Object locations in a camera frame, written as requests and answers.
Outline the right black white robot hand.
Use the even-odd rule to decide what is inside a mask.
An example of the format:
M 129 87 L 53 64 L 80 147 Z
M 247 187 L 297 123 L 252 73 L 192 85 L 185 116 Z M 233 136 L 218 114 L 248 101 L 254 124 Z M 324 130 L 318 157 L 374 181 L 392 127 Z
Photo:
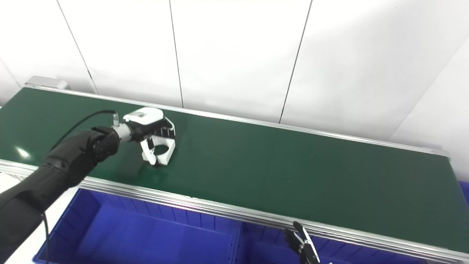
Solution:
M 283 229 L 284 240 L 288 247 L 298 255 L 300 264 L 320 264 L 320 258 L 306 229 L 298 221 L 293 221 L 292 225 L 296 231 Z

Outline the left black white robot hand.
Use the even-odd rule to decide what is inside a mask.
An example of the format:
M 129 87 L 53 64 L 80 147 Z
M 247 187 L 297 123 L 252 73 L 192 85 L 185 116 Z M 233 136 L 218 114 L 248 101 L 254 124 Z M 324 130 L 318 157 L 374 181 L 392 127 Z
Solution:
M 176 148 L 176 129 L 162 110 L 142 107 L 124 115 L 122 142 L 138 142 L 142 158 L 153 167 L 168 165 Z

